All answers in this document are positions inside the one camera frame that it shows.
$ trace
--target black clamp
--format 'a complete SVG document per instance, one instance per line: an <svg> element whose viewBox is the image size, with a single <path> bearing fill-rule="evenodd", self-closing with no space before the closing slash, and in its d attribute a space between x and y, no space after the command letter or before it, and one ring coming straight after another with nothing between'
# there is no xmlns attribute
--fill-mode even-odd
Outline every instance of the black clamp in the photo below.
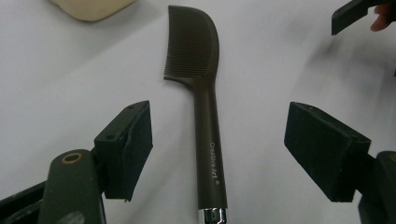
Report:
<svg viewBox="0 0 396 224"><path fill-rule="evenodd" d="M353 22L368 14L369 7L395 2L395 0L352 0L332 14L332 35L337 35Z"/></svg>
<svg viewBox="0 0 396 224"><path fill-rule="evenodd" d="M396 223L396 152L368 154L371 140L324 111L290 103L285 146L332 202L361 194L362 224Z"/></svg>

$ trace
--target white background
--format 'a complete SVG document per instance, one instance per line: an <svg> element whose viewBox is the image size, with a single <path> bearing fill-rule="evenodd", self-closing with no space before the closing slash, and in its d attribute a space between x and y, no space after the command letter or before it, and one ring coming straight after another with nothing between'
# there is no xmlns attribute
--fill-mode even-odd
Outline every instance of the white background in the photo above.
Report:
<svg viewBox="0 0 396 224"><path fill-rule="evenodd" d="M105 200L107 222L197 223L192 95L163 80L168 5L206 12L219 33L219 125L230 223L358 224L330 203L283 145L290 101L314 105L396 145L396 32L369 15L331 36L347 1L138 0L96 23L47 0L0 3L0 199L47 178L50 162L121 110L150 100L153 145L131 203Z"/></svg>

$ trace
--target comb teeth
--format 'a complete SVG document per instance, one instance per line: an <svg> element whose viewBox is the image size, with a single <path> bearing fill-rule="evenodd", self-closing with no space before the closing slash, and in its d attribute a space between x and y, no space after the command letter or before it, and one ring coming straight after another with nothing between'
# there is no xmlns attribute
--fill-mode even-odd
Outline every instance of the comb teeth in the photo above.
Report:
<svg viewBox="0 0 396 224"><path fill-rule="evenodd" d="M218 43L218 37L212 30L216 28L202 14L194 8L169 7L166 76L200 77L206 76L211 66L217 69L219 45L213 43Z"/></svg>

